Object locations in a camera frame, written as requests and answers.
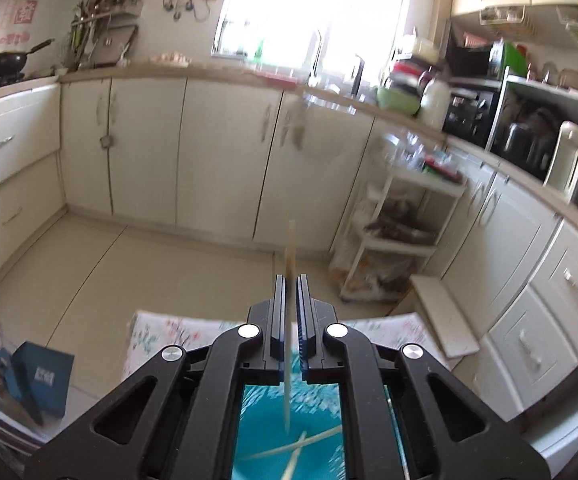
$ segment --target cabinet handle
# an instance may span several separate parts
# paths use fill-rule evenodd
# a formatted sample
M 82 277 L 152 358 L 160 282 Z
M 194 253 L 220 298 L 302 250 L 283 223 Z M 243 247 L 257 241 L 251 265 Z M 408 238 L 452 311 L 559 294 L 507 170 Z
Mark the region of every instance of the cabinet handle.
M 100 137 L 100 146 L 103 150 L 108 150 L 111 146 L 114 145 L 114 138 L 111 135 L 105 135 L 104 137 Z
M 489 194 L 489 196 L 486 197 L 485 203 L 484 203 L 484 205 L 482 206 L 482 212 L 480 213 L 480 220 L 478 221 L 478 223 L 479 223 L 480 225 L 485 225 L 485 224 L 482 222 L 482 220 L 483 220 L 483 218 L 485 217 L 486 209 L 488 208 L 489 203 L 491 202 L 491 200 L 493 200 L 493 201 L 494 201 L 493 209 L 495 209 L 495 208 L 496 208 L 496 205 L 498 205 L 498 198 L 499 198 L 499 197 L 498 197 L 498 194 L 497 194 L 495 191 L 491 192 L 491 193 Z M 489 215 L 489 220 L 491 220 L 491 217 L 492 217 L 492 216 L 493 216 L 493 210 L 491 211 L 491 215 Z
M 469 214 L 471 212 L 471 207 L 473 206 L 473 203 L 476 201 L 476 197 L 478 196 L 478 193 L 480 193 L 480 191 L 483 191 L 484 189 L 485 189 L 485 185 L 482 184 L 482 182 L 480 182 L 478 184 L 478 186 L 476 187 L 476 190 L 473 192 L 471 199 L 469 200 L 469 208 L 467 209 L 467 214 Z
M 282 139 L 280 140 L 280 147 L 284 146 L 284 142 L 287 140 L 287 135 L 289 134 L 289 128 L 291 127 L 291 111 L 288 111 L 284 116 L 284 126 L 282 127 Z
M 0 140 L 0 148 L 2 148 L 2 146 L 4 146 L 5 144 L 10 143 L 14 139 L 14 137 L 15 135 L 12 135 L 10 137 L 7 137 L 6 139 Z
M 111 105 L 109 106 L 109 111 L 111 115 L 111 124 L 115 124 L 118 120 L 118 94 L 113 94 L 111 96 Z
M 17 210 L 15 213 L 13 213 L 13 215 L 11 216 L 11 218 L 9 218 L 9 220 L 3 221 L 3 222 L 2 222 L 2 225 L 5 226 L 5 225 L 8 224 L 9 222 L 11 222 L 11 221 L 14 220 L 15 218 L 17 218 L 18 215 L 19 215 L 21 212 L 22 212 L 22 206 L 20 206 L 20 207 L 18 208 L 18 210 Z
M 271 122 L 271 105 L 266 107 L 266 113 L 264 114 L 264 123 L 262 123 L 262 142 L 266 139 L 266 131 L 269 129 L 269 123 Z
M 527 357 L 535 364 L 536 370 L 539 370 L 542 366 L 542 359 L 537 357 L 529 343 L 527 343 L 527 339 L 524 335 L 524 330 L 520 330 L 520 335 L 518 336 L 518 341 L 520 342 L 520 346 Z
M 573 275 L 571 274 L 571 271 L 568 269 L 565 269 L 565 271 L 563 272 L 563 275 L 564 275 L 564 279 L 565 279 L 566 284 L 578 295 L 578 283 L 576 282 Z
M 100 114 L 102 113 L 102 101 L 104 100 L 104 96 L 102 94 L 100 94 L 98 96 L 98 105 L 96 106 L 96 123 L 98 123 L 98 126 L 102 126 L 102 117 L 100 117 Z

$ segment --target pan handle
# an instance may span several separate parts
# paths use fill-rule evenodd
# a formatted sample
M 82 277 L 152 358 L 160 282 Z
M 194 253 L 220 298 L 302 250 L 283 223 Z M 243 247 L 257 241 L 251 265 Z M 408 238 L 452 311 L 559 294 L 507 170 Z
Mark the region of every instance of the pan handle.
M 45 40 L 42 43 L 35 45 L 29 52 L 27 52 L 27 55 L 35 54 L 36 52 L 38 52 L 38 50 L 43 49 L 45 46 L 49 46 L 54 41 L 55 38 L 51 38 L 50 40 Z

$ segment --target teal bowl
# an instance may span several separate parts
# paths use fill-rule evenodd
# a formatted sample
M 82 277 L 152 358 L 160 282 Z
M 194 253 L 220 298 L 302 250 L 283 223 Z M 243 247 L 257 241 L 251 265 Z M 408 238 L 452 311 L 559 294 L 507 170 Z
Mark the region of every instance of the teal bowl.
M 307 384 L 300 376 L 300 364 L 294 354 L 291 380 L 291 429 L 284 431 L 284 387 L 246 386 L 232 480 L 279 479 L 291 457 L 291 451 L 264 458 L 246 457 L 296 442 L 303 431 L 315 436 L 341 424 L 338 386 Z M 302 448 L 293 480 L 342 480 L 344 447 L 338 433 Z

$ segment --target floral cloth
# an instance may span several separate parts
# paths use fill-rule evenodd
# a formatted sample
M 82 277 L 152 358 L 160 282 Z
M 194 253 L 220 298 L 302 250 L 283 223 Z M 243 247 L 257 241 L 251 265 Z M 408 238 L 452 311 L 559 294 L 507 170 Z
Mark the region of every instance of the floral cloth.
M 241 324 L 238 321 L 194 319 L 139 310 L 130 323 L 130 341 L 122 380 L 167 345 L 194 350 L 212 344 L 221 333 Z M 447 368 L 453 368 L 455 364 L 447 361 L 418 314 L 358 319 L 345 321 L 344 324 L 359 330 L 375 344 L 400 348 L 407 343 L 416 343 Z M 297 348 L 297 333 L 297 326 L 293 323 L 291 340 L 294 348 Z

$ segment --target tiled floor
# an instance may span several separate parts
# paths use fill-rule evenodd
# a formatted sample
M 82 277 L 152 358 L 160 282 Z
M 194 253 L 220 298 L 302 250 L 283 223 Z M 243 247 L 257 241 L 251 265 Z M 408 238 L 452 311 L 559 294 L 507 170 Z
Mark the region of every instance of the tiled floor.
M 115 387 L 136 310 L 244 320 L 270 298 L 280 255 L 212 246 L 66 215 L 0 284 L 0 319 L 16 344 L 30 340 L 75 355 L 72 384 L 94 397 Z M 345 304 L 326 262 L 298 260 L 313 297 L 341 319 L 385 316 L 386 304 Z

